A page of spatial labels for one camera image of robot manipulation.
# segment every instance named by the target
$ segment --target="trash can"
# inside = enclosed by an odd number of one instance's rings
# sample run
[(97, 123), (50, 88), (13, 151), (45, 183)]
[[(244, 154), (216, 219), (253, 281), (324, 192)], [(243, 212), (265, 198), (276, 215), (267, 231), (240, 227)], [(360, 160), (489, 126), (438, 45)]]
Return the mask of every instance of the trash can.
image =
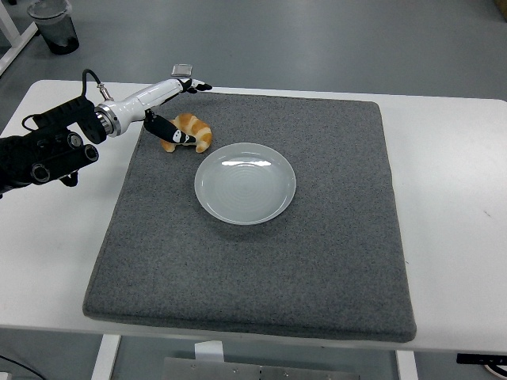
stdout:
[(79, 47), (71, 19), (72, 6), (67, 0), (39, 0), (27, 12), (53, 53), (69, 54)]

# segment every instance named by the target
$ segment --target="metal bracket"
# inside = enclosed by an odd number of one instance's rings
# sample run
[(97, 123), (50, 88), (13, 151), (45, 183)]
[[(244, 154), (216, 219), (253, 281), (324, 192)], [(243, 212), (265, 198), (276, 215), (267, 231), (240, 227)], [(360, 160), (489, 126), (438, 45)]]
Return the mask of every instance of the metal bracket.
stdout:
[(165, 358), (162, 380), (359, 380), (358, 374)]
[(93, 369), (92, 380), (109, 380), (116, 360), (116, 353), (120, 346), (120, 335), (105, 334), (102, 336), (101, 347), (98, 350), (97, 361)]
[(192, 65), (187, 65), (185, 63), (174, 65), (173, 72), (171, 73), (172, 77), (189, 77), (191, 75)]
[(0, 30), (2, 30), (3, 35), (9, 41), (10, 46), (12, 46), (3, 57), (0, 58), (0, 75), (2, 75), (38, 29), (35, 23), (32, 23), (23, 34), (20, 34), (12, 18), (10, 18), (7, 13), (7, 9), (0, 2)]

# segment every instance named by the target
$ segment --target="white table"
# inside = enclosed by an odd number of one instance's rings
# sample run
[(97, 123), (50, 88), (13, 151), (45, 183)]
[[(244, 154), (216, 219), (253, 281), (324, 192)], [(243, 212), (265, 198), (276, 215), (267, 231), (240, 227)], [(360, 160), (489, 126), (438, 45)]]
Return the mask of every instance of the white table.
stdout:
[[(120, 100), (145, 85), (107, 86)], [(82, 300), (139, 136), (139, 123), (97, 147), (100, 159), (80, 170), (76, 188), (54, 181), (7, 192), (0, 200), (0, 327), (507, 352), (507, 103), (262, 89), (214, 91), (353, 99), (380, 106), (416, 338), (406, 344), (306, 340), (122, 325), (85, 317)], [(23, 135), (23, 117), (46, 111), (80, 92), (80, 82), (35, 83), (2, 137)], [(95, 103), (101, 100), (91, 83), (88, 98)]]

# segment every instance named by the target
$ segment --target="croissant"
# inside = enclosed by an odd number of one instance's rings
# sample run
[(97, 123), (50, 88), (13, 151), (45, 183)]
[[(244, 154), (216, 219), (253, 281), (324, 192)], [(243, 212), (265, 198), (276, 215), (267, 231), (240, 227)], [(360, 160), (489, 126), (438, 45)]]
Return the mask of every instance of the croissant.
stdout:
[(161, 139), (160, 143), (166, 152), (174, 152), (176, 145), (195, 145), (196, 152), (203, 153), (212, 144), (212, 129), (203, 120), (197, 119), (195, 115), (191, 113), (182, 113), (176, 116), (176, 119), (171, 120), (171, 123), (183, 133), (194, 137), (196, 141), (190, 143), (181, 142), (178, 144)]

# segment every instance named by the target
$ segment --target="robotic hand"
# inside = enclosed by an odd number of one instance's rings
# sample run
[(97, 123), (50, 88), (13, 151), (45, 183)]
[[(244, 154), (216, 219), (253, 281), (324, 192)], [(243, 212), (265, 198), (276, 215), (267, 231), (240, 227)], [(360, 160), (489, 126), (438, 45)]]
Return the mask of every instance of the robotic hand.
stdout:
[[(125, 133), (128, 126), (134, 121), (145, 120), (147, 116), (152, 117), (154, 115), (150, 112), (152, 107), (166, 103), (179, 93), (196, 93), (197, 91), (206, 91), (208, 89), (212, 89), (212, 87), (204, 82), (191, 78), (183, 78), (169, 79), (156, 85), (151, 85), (132, 94), (124, 101), (114, 101), (107, 91), (101, 91), (105, 102), (100, 103), (95, 108), (95, 112), (106, 133), (115, 137)], [(159, 138), (171, 141), (173, 134), (168, 133), (166, 128), (163, 127), (164, 124), (147, 126), (145, 123), (145, 127)]]
[[(85, 96), (87, 74), (93, 76), (105, 99), (97, 107)], [(172, 143), (193, 139), (180, 132), (170, 121), (155, 115), (151, 108), (179, 93), (196, 93), (212, 88), (191, 78), (171, 78), (123, 101), (114, 101), (93, 71), (83, 71), (82, 85), (80, 97), (44, 113), (25, 117), (21, 124), (30, 131), (27, 135), (0, 139), (0, 198), (9, 190), (29, 184), (46, 184), (56, 179), (66, 186), (78, 183), (78, 170), (95, 162), (98, 151), (91, 144), (83, 144), (81, 136), (67, 129), (73, 123), (77, 123), (94, 144), (104, 142), (107, 136), (122, 135), (132, 122), (141, 120), (144, 120), (143, 126), (160, 139)], [(25, 126), (25, 121), (30, 118), (38, 129)]]

